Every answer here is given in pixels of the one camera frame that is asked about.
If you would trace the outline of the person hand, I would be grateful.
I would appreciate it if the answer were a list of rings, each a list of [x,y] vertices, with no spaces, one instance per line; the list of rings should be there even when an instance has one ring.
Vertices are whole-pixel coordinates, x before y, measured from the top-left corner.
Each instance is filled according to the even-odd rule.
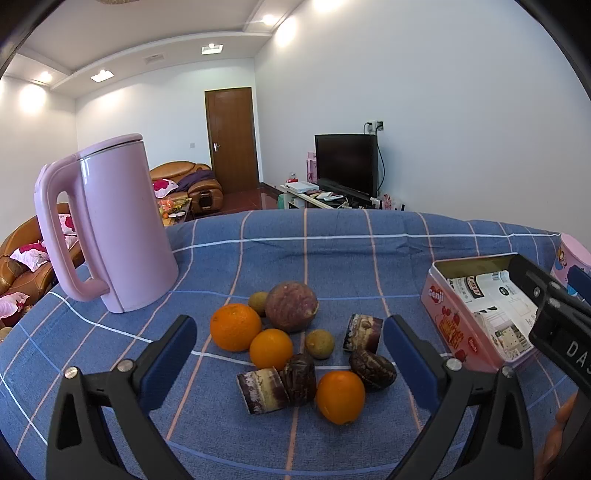
[[[549,431],[545,444],[536,459],[535,480],[544,479],[552,462],[557,458],[562,447],[563,431],[572,414],[577,397],[578,394],[574,393],[556,413],[555,425]]]

